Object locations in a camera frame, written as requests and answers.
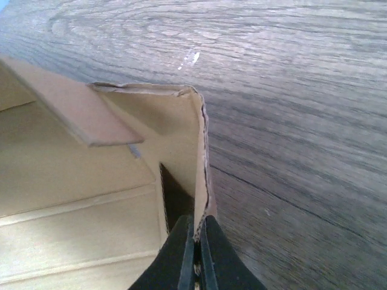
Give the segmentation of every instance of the torn cardboard edge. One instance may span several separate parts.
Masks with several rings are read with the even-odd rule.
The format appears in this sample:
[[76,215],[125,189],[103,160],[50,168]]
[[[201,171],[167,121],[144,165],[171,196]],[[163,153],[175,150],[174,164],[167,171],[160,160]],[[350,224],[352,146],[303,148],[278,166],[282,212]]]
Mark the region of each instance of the torn cardboard edge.
[[66,125],[69,132],[76,134],[88,146],[112,146],[144,141],[143,137],[133,130],[130,124],[114,114],[95,92],[190,97],[199,122],[194,209],[194,239],[198,241],[204,218],[209,214],[216,216],[216,203],[209,170],[208,117],[203,96],[196,89],[191,86],[152,84],[86,85],[10,57],[0,56],[0,61],[6,68],[6,73],[13,74],[26,92],[32,90],[33,95]]

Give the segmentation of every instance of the cardboard box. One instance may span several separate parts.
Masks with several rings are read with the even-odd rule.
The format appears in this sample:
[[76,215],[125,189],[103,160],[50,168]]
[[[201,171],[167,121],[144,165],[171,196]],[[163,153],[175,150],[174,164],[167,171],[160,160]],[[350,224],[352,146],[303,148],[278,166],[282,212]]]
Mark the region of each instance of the cardboard box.
[[0,56],[0,289],[127,289],[216,214],[190,86],[86,85]]

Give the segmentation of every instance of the wood laminate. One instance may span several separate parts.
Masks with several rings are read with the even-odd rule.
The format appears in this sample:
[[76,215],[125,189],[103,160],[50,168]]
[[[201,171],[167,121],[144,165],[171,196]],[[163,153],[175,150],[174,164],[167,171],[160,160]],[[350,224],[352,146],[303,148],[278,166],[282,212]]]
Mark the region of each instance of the wood laminate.
[[194,85],[220,223],[268,289],[386,289],[387,2],[11,0],[0,52]]

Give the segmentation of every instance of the black clamp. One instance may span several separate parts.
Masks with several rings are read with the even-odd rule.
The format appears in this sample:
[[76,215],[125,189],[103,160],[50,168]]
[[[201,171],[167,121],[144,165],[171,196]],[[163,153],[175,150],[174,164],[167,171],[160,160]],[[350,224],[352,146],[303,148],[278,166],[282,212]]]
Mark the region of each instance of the black clamp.
[[181,216],[147,270],[128,290],[266,290],[246,268],[213,216],[195,243],[194,219]]

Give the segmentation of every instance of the gray wooden table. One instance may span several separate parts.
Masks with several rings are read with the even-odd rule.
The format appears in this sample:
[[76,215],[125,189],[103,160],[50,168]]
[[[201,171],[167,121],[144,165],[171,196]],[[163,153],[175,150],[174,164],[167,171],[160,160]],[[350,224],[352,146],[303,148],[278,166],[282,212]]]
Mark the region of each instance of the gray wooden table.
[[269,289],[387,289],[387,3],[11,0],[0,52],[206,97],[220,222]]

